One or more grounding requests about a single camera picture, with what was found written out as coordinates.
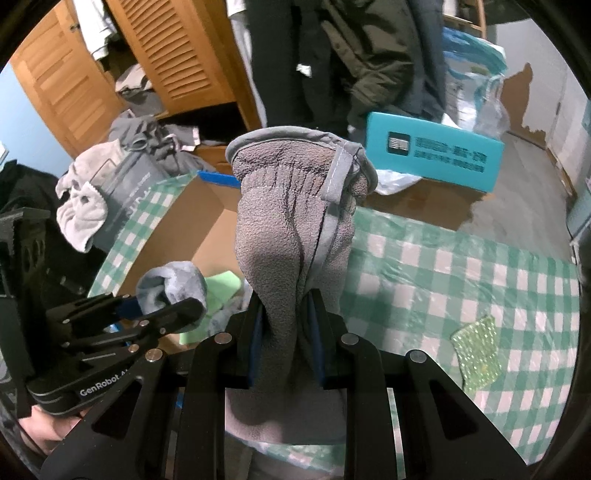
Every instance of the gray clothing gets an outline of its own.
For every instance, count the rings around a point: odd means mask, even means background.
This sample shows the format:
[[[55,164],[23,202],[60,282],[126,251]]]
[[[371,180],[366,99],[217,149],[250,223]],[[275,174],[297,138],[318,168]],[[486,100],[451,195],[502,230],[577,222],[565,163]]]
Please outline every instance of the gray clothing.
[[[207,312],[205,278],[199,269],[188,261],[169,262],[162,267],[147,271],[138,281],[135,296],[144,315],[186,299],[196,299],[201,302],[203,305],[201,318]],[[196,326],[188,325],[177,333],[188,332]]]
[[[157,115],[164,111],[162,100],[139,63],[123,72],[115,83],[115,91],[123,97],[136,116]]]
[[[376,172],[359,144],[300,127],[238,137],[226,158],[242,182],[236,257],[268,320],[254,387],[226,391],[226,429],[262,442],[343,442],[344,398],[313,378],[307,328],[298,320],[311,288],[338,313],[352,215],[375,188]]]
[[[196,147],[198,133],[193,127],[160,125],[151,116],[133,116],[123,112],[111,125],[109,140],[119,140],[128,151],[143,151],[158,163],[171,177],[196,170],[215,171],[201,158],[184,151],[183,147]]]
[[[443,0],[408,0],[421,42],[421,57],[413,57],[415,75],[422,64],[420,117],[441,123],[446,106],[443,57]]]

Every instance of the green checkered tablecloth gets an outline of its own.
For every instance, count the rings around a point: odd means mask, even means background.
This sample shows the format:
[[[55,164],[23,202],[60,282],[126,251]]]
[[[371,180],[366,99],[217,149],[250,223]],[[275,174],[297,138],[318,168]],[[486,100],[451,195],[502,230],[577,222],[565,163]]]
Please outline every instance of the green checkered tablecloth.
[[[183,175],[163,180],[150,189],[117,236],[90,288],[89,297],[108,291],[116,294],[119,291],[148,238],[173,202],[194,178],[195,174]]]
[[[117,291],[168,206],[190,177],[154,187],[121,232],[91,295]],[[539,460],[569,394],[579,336],[574,265],[461,232],[364,208],[341,314],[379,349],[426,351],[461,385],[452,333],[486,314],[499,329],[501,376],[471,395],[527,463]],[[393,395],[399,476],[404,475]],[[251,444],[303,467],[342,473],[344,446]]]

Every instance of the hanging clothes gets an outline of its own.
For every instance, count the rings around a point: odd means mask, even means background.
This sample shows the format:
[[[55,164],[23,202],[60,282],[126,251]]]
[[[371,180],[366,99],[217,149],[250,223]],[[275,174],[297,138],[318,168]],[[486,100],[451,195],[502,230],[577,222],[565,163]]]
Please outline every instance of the hanging clothes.
[[[95,60],[109,54],[107,43],[117,35],[112,18],[105,12],[103,0],[73,0],[86,48]]]
[[[441,121],[442,0],[322,0],[322,6],[322,28],[352,77],[351,126],[364,130],[372,111]]]
[[[320,0],[247,0],[252,75],[267,125],[346,135],[348,95],[320,26]]]
[[[251,85],[252,96],[255,99],[256,112],[258,113],[261,126],[267,126],[267,112],[265,105],[262,103],[261,95],[256,88],[254,79],[252,78],[252,40],[251,31],[248,26],[248,17],[246,16],[245,0],[226,0],[226,11],[230,19],[230,25],[234,32],[234,40],[238,47],[238,53],[242,58],[248,83]]]
[[[421,41],[424,86],[421,118],[440,123],[446,107],[443,0],[408,0]]]

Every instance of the blue tape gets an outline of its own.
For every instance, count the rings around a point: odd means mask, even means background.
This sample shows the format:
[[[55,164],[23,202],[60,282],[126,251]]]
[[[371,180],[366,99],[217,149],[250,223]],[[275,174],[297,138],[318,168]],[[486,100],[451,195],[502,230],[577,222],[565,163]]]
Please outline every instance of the blue tape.
[[[223,173],[216,173],[210,171],[200,171],[198,174],[200,179],[222,187],[231,187],[233,189],[240,188],[240,181],[233,175],[225,175]]]

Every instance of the cardboard box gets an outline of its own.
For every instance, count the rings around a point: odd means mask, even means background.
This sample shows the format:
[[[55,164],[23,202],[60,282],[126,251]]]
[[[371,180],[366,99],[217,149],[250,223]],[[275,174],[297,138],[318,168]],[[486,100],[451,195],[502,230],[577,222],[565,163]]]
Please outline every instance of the cardboard box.
[[[378,170],[492,192],[505,144],[418,118],[370,113],[366,153]]]
[[[142,275],[172,261],[190,260],[205,277],[231,270],[243,278],[234,252],[240,198],[237,188],[192,180],[148,238],[118,294],[135,295]],[[173,353],[194,345],[179,345],[173,334],[160,346]]]

